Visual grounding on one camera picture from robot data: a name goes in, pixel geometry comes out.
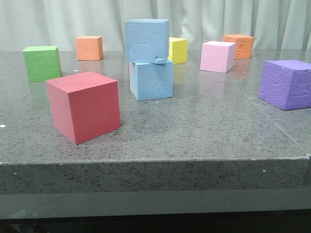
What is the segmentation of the yellow foam cube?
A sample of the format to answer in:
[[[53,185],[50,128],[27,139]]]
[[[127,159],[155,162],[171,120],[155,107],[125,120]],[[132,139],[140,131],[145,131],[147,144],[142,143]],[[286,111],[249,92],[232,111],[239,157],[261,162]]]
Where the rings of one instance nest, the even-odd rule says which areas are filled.
[[[169,43],[169,60],[171,60],[174,65],[187,62],[188,39],[170,37]]]

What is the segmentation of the orange foam cube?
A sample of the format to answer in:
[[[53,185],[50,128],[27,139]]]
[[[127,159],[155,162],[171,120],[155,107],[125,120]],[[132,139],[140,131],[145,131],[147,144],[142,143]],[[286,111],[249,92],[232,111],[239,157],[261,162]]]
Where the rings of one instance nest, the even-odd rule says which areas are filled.
[[[254,37],[243,34],[227,34],[222,41],[236,43],[234,59],[247,59],[251,57]]]
[[[101,36],[79,36],[75,38],[76,55],[79,61],[99,61],[104,57]]]

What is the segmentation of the left orange foam cube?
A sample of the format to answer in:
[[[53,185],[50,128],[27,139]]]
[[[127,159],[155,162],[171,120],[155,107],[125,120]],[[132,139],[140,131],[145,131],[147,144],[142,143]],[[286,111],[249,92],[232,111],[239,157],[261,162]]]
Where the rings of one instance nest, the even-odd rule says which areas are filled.
[[[75,38],[76,55],[79,61],[99,61],[104,57],[101,36],[79,36]]]

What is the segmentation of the right orange foam cube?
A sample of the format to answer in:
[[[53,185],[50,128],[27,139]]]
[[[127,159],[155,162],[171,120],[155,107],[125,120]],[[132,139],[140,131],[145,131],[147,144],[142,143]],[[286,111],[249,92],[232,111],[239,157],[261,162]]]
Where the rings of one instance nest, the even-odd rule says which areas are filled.
[[[251,57],[254,37],[243,34],[227,34],[222,41],[236,43],[234,59],[247,59]]]

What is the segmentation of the pink foam cube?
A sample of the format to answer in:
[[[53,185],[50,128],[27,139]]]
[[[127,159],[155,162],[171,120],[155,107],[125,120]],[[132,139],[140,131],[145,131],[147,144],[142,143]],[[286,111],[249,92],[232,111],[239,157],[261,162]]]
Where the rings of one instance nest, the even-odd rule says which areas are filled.
[[[200,70],[227,73],[233,67],[236,43],[208,41],[202,44]]]

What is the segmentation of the green foam cube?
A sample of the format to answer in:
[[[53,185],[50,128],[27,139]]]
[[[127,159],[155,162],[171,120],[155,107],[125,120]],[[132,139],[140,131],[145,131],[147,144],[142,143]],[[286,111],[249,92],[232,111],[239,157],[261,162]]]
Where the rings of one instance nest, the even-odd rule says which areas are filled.
[[[23,51],[28,82],[62,77],[58,46],[26,47]]]

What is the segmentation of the large red foam cube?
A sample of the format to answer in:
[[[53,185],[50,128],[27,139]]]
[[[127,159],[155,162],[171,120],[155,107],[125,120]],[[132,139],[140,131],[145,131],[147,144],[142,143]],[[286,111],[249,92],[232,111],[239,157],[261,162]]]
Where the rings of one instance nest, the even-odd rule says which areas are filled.
[[[118,82],[96,72],[46,81],[55,128],[81,144],[121,126]]]

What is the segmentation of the purple foam cube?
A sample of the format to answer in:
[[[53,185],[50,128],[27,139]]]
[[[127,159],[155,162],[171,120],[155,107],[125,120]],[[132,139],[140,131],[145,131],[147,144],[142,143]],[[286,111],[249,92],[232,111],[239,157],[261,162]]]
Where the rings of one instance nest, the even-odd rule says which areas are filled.
[[[265,61],[258,97],[281,110],[311,106],[311,65],[299,60]]]

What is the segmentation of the grey-green curtain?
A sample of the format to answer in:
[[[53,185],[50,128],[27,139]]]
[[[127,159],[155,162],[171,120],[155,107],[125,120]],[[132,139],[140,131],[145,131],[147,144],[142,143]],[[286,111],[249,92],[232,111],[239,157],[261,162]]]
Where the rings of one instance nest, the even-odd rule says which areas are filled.
[[[308,0],[3,0],[0,49],[67,51],[75,37],[99,35],[106,51],[122,51],[124,23],[141,18],[168,19],[170,35],[188,39],[191,50],[224,34],[251,35],[256,50],[311,47]]]

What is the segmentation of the light blue foam cube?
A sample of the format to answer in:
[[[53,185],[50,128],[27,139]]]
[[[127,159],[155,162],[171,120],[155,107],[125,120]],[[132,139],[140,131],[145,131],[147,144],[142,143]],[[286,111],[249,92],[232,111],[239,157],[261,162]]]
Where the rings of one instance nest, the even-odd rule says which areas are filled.
[[[168,19],[133,19],[124,23],[126,60],[164,64],[169,57]]]
[[[173,62],[129,63],[130,90],[138,101],[173,96]]]

